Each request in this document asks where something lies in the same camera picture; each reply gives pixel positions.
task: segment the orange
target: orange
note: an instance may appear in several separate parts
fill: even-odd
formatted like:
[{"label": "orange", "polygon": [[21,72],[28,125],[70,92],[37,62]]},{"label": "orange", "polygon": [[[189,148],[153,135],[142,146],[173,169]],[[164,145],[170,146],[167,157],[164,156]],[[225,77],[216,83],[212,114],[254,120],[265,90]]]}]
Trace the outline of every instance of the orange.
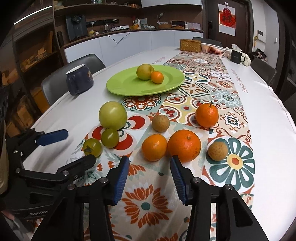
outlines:
[{"label": "orange", "polygon": [[218,109],[212,103],[201,104],[195,111],[195,118],[202,127],[213,127],[219,119]]},{"label": "orange", "polygon": [[142,152],[149,161],[157,161],[162,158],[168,146],[166,138],[160,134],[147,137],[142,144]]},{"label": "orange", "polygon": [[176,131],[168,140],[168,152],[171,156],[178,156],[180,162],[195,159],[200,153],[199,137],[189,130]]},{"label": "orange", "polygon": [[155,84],[161,84],[163,82],[163,74],[160,73],[159,71],[154,71],[151,73],[151,80]]}]

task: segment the table runner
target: table runner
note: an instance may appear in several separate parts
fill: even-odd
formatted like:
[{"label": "table runner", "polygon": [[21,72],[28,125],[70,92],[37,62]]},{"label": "table runner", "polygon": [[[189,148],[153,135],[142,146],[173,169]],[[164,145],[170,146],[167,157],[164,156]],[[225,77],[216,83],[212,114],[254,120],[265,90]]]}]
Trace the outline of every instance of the table runner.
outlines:
[{"label": "table runner", "polygon": [[[188,129],[196,133],[202,143],[200,154],[183,164],[194,176],[207,183],[223,186],[231,183],[249,208],[252,208],[255,163],[247,118],[238,92],[219,57],[205,53],[180,52],[164,63],[183,71],[181,86],[166,93],[152,96],[125,96],[120,103],[128,113],[126,126],[118,131],[120,142],[114,149],[104,147],[93,168],[77,180],[78,186],[92,184],[116,167],[121,156],[130,158],[130,169],[121,201],[110,207],[110,218],[115,240],[185,240],[191,206],[179,201],[170,173],[169,155],[157,162],[148,162],[141,153],[142,142],[155,134],[151,119],[165,114],[170,127],[162,133],[168,140],[177,130]],[[205,129],[198,125],[196,108],[212,101],[218,108],[219,120]],[[67,162],[81,158],[83,142],[88,138],[101,139],[102,126],[93,127],[81,141]],[[231,153],[216,162],[206,155],[214,140],[221,139]],[[85,240],[89,240],[88,205],[85,204]],[[215,240],[216,209],[212,204],[210,241]]]}]

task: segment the mug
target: mug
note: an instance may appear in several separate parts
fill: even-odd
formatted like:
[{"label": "mug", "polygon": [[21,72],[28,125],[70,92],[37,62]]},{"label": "mug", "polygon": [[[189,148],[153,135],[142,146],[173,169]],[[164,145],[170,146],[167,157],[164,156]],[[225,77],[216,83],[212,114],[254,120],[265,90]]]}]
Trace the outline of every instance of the mug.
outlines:
[{"label": "mug", "polygon": [[71,69],[66,75],[68,90],[73,96],[87,91],[94,85],[91,71],[86,64]]},{"label": "mug", "polygon": [[241,52],[237,52],[235,50],[232,50],[230,60],[232,62],[235,62],[236,64],[240,64],[240,63],[243,63],[246,60],[246,58],[244,56],[242,56]]}]

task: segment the chair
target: chair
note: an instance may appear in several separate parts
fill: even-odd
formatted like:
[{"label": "chair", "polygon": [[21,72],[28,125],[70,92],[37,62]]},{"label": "chair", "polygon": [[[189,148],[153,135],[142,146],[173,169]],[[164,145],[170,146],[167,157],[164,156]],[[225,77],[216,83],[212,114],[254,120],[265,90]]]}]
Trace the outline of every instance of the chair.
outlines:
[{"label": "chair", "polygon": [[221,42],[219,42],[217,40],[205,39],[205,38],[199,38],[199,37],[193,37],[192,39],[193,40],[199,40],[199,41],[201,41],[202,43],[205,43],[205,44],[212,44],[212,45],[222,47]]},{"label": "chair", "polygon": [[265,61],[255,58],[251,64],[251,68],[268,84],[271,86],[276,70]]},{"label": "chair", "polygon": [[289,111],[294,123],[296,123],[296,93],[292,94],[284,102],[284,107]]},{"label": "chair", "polygon": [[49,105],[55,103],[68,91],[66,73],[81,64],[87,64],[92,74],[106,67],[95,54],[88,54],[59,68],[50,76],[47,76],[41,83],[42,91]]}]

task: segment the led light strip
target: led light strip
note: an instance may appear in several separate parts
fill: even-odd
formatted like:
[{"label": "led light strip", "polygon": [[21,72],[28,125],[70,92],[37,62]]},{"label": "led light strip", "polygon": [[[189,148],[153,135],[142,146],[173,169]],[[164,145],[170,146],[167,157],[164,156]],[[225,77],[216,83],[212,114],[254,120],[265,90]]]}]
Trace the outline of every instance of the led light strip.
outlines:
[{"label": "led light strip", "polygon": [[13,25],[16,25],[17,23],[19,23],[20,21],[24,20],[25,18],[27,18],[27,17],[29,17],[29,16],[32,16],[32,15],[35,14],[35,13],[41,12],[42,10],[48,9],[48,8],[50,8],[50,7],[52,7],[52,6],[48,6],[48,7],[42,8],[42,9],[36,11],[36,12],[33,12],[33,13],[31,13],[31,14],[29,14],[29,15],[23,17],[22,19],[18,20],[18,21],[15,22]]}]

